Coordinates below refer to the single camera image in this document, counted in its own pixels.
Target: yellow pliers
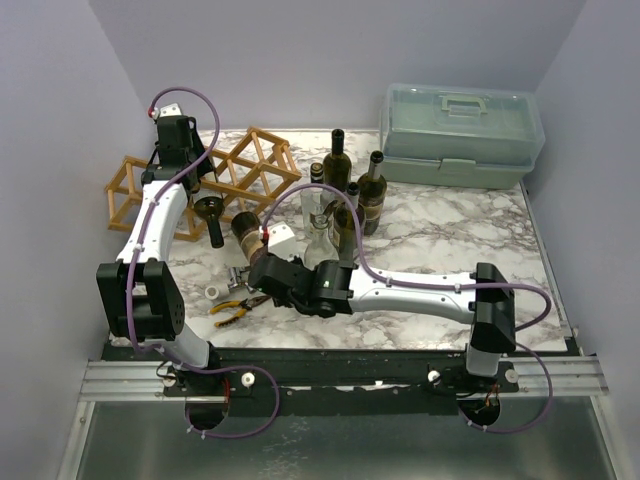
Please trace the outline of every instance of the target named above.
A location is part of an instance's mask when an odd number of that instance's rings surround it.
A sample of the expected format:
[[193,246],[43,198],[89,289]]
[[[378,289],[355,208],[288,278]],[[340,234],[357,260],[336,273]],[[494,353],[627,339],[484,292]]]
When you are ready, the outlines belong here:
[[216,305],[211,310],[209,310],[209,313],[213,314],[213,313],[218,313],[226,308],[239,307],[239,310],[236,312],[234,316],[229,317],[226,320],[222,320],[221,322],[214,323],[216,327],[226,327],[227,325],[231,325],[232,323],[237,322],[238,320],[240,320],[240,318],[244,317],[244,315],[247,312],[250,312],[251,310],[256,308],[258,305],[262,305],[264,302],[266,302],[270,298],[271,297],[269,295],[259,295],[257,297],[245,298],[242,301],[236,300],[231,302],[223,302]]

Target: clear glass bottle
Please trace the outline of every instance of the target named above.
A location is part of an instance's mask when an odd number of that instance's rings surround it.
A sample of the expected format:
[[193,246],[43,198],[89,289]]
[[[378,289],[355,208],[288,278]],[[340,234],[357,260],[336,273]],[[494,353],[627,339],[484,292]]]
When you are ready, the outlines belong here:
[[381,151],[371,152],[369,171],[358,179],[360,187],[358,203],[364,208],[364,234],[367,236],[373,235],[380,224],[384,197],[387,194],[387,181],[380,174],[383,160],[384,155]]
[[[344,153],[344,131],[336,128],[331,132],[331,152],[322,161],[324,166],[324,183],[337,188],[341,192],[347,190],[351,181],[351,159]],[[322,206],[326,207],[335,195],[324,191],[322,194]]]
[[[356,207],[356,213],[358,214],[358,224],[360,228],[364,226],[364,209],[358,204],[358,197],[360,196],[360,189],[358,184],[351,182],[347,187],[347,196],[351,204]],[[356,223],[351,215],[351,210],[345,205],[344,202],[340,203],[333,213],[333,235],[331,236],[333,245],[338,249],[338,258],[353,262],[353,259],[358,256],[357,242],[356,242]]]
[[[310,183],[322,183],[324,168],[321,163],[315,162],[309,168]],[[300,192],[302,205],[302,225],[304,234],[311,238],[311,219],[315,215],[323,213],[324,207],[320,201],[322,190],[319,188],[306,188]]]
[[304,251],[304,266],[313,270],[323,260],[338,260],[338,252],[329,241],[329,219],[315,215],[311,224],[311,243]]

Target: marble tabletop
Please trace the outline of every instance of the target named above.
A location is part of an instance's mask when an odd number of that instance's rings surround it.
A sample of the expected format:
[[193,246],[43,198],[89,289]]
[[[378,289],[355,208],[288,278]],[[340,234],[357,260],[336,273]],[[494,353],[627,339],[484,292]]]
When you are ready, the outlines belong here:
[[[329,130],[273,131],[287,139],[306,182],[309,166],[322,161],[331,143]],[[224,131],[216,148],[229,151],[243,131]],[[205,145],[211,132],[201,132]],[[372,131],[346,131],[345,151],[353,163],[352,176],[366,171],[369,154],[378,148]],[[296,231],[300,253],[307,239],[302,232],[300,200],[287,199],[273,222],[286,221]],[[205,234],[198,242],[174,241],[169,264],[186,306],[187,324],[218,347],[444,349],[463,350],[469,327],[451,320],[402,312],[366,312],[333,318],[307,317],[294,309],[261,305],[238,322],[216,328],[229,312],[208,313],[212,302],[204,288],[227,278],[227,268],[247,264],[228,224],[225,246],[214,250]],[[365,239],[369,264],[387,270],[455,273],[475,270],[477,262],[494,263],[513,282],[549,289],[536,234],[520,187],[508,191],[434,187],[389,183],[378,231]],[[243,289],[230,298],[247,296]],[[523,323],[544,307],[529,292],[516,294],[516,321]],[[565,351],[563,327],[556,307],[540,324],[518,333],[518,341],[538,351]]]

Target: teal toolbox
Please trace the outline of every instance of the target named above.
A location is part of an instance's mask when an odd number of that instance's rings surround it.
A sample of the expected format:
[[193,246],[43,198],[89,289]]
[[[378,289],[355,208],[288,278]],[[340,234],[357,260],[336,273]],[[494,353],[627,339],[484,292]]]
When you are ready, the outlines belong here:
[[543,144],[531,93],[393,84],[380,115],[389,181],[511,188]]

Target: gray wall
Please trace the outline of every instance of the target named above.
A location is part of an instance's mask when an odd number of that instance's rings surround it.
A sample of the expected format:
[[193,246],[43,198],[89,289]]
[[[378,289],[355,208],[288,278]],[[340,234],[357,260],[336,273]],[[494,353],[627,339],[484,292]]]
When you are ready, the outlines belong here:
[[584,4],[89,2],[143,103],[186,84],[211,95],[225,128],[372,127],[393,82],[533,91]]
[[527,178],[569,321],[604,367],[640,473],[639,2],[589,0],[537,96]]
[[0,32],[0,477],[51,479],[123,243],[102,189],[152,137],[86,1],[2,2]]

